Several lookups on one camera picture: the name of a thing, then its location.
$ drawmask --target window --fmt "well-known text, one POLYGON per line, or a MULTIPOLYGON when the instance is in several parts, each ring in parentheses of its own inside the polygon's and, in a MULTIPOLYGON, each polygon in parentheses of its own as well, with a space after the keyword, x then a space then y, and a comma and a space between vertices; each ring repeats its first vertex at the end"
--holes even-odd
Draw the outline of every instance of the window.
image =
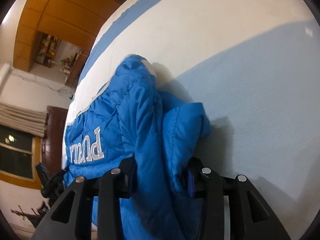
POLYGON ((0 125, 1 180, 40 189, 41 183, 34 168, 39 156, 39 137, 0 125))

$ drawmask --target blue quilted fabric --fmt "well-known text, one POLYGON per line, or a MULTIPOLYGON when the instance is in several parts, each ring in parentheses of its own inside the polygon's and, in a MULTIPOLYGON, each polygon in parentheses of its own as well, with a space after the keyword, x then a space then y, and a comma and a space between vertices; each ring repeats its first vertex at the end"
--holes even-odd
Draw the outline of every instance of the blue quilted fabric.
MULTIPOLYGON (((196 239, 201 202, 181 179, 199 139, 210 133, 201 103, 156 89, 143 57, 127 57, 65 133, 68 186, 102 176, 135 152, 137 192, 120 200, 126 239, 196 239)), ((92 222, 97 224, 95 198, 92 222)))

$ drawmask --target cable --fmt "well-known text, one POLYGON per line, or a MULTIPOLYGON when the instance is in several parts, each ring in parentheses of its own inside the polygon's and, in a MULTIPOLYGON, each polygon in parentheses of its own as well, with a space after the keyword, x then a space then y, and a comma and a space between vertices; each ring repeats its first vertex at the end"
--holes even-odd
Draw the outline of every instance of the cable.
POLYGON ((37 84, 37 85, 40 85, 40 86, 43 86, 43 87, 47 87, 47 88, 49 88, 51 91, 58 93, 58 95, 61 96, 61 97, 72 98, 73 95, 74 95, 74 93, 75 93, 75 91, 74 91, 72 88, 68 89, 66 86, 63 86, 63 87, 60 88, 60 89, 53 89, 53 88, 50 87, 48 84, 38 81, 38 80, 37 80, 37 76, 36 76, 36 75, 33 75, 33 74, 30 74, 30 73, 29 73, 29 74, 32 75, 32 76, 34 76, 35 79, 32 79, 32 78, 28 78, 28 77, 24 77, 24 76, 22 76, 22 75, 19 75, 19 74, 15 73, 14 70, 11 72, 11 74, 12 74, 13 76, 20 77, 20 78, 21 78, 22 80, 24 80, 24 81, 32 82, 32 83, 35 83, 35 84, 37 84))

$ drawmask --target bed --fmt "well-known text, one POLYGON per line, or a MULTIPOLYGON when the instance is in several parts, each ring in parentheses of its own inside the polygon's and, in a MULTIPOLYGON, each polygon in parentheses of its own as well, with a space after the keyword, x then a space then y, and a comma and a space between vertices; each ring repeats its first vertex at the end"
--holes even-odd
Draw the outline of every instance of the bed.
POLYGON ((248 176, 299 239, 320 208, 319 50, 303 0, 127 0, 100 30, 66 124, 141 55, 160 89, 203 103, 212 133, 195 155, 248 176))

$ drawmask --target window frame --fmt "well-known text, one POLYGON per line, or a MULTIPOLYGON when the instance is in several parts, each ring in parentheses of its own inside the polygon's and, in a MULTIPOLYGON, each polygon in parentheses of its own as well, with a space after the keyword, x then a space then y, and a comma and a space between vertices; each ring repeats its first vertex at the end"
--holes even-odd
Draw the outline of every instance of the window frame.
POLYGON ((14 184, 21 187, 32 188, 32 189, 42 189, 41 181, 39 179, 39 176, 35 167, 35 165, 40 162, 40 145, 41 145, 41 138, 34 136, 32 139, 32 159, 31 159, 33 179, 21 177, 21 176, 0 170, 0 180, 3 180, 10 184, 14 184))

